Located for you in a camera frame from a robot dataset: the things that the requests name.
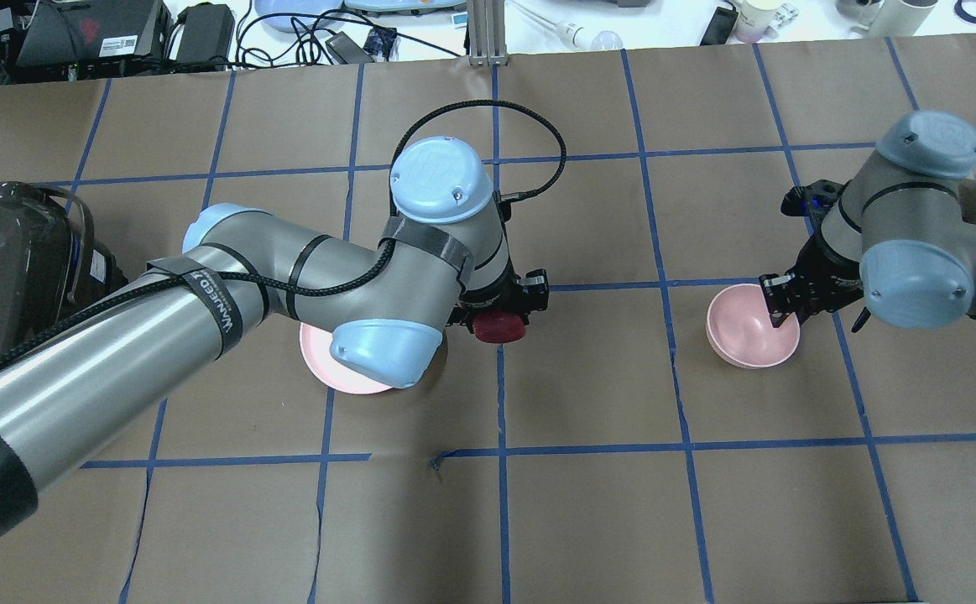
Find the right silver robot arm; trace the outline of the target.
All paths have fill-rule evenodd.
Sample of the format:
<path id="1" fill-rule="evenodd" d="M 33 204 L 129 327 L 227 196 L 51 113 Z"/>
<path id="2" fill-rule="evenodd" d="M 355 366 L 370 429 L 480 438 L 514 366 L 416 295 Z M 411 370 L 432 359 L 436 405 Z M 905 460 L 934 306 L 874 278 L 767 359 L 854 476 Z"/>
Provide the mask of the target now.
<path id="1" fill-rule="evenodd" d="M 975 127 L 920 110 L 902 116 L 847 183 L 791 188 L 780 211 L 810 218 L 813 231 L 793 267 L 760 276 L 771 324 L 856 301 L 855 331 L 870 316 L 902 329 L 976 320 L 976 222 L 960 195 L 975 168 Z"/>

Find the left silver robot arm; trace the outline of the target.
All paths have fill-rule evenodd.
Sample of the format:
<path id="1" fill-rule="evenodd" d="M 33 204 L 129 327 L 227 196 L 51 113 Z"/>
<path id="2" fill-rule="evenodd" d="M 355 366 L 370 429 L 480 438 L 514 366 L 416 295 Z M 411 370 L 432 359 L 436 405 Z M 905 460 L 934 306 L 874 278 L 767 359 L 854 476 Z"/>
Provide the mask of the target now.
<path id="1" fill-rule="evenodd" d="M 399 150 L 375 249 L 236 204 L 205 209 L 180 256 L 0 356 L 0 538 L 41 493 L 151 404 L 226 356 L 270 315 L 331 334 L 329 355 L 391 388 L 422 379 L 449 325 L 525 335 L 548 306 L 544 270 L 512 267 L 507 204 L 471 145 Z"/>

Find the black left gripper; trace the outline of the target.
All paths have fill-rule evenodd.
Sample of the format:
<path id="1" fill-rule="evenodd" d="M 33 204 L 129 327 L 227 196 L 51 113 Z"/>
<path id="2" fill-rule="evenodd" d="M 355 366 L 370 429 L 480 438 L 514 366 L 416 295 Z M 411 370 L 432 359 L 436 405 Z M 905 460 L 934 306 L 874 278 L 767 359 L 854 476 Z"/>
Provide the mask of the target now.
<path id="1" fill-rule="evenodd" d="M 494 283 L 466 290 L 458 295 L 450 313 L 450 325 L 472 330 L 475 317 L 485 312 L 514 315 L 522 325 L 530 324 L 530 314 L 544 312 L 549 305 L 549 276 L 544 268 L 519 276 L 514 268 L 507 268 Z"/>

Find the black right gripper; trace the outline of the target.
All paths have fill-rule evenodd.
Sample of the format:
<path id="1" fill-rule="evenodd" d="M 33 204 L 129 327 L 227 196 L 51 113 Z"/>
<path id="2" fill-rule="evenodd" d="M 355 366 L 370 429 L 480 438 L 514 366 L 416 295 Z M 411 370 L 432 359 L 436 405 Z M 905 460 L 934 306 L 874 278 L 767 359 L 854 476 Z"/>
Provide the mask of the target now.
<path id="1" fill-rule="evenodd" d="M 859 261 L 833 251 L 820 230 L 824 219 L 839 210 L 845 188 L 830 180 L 818 180 L 791 188 L 780 202 L 782 215 L 810 218 L 814 228 L 780 286 L 781 324 L 791 315 L 803 324 L 813 315 L 838 312 L 864 297 Z"/>

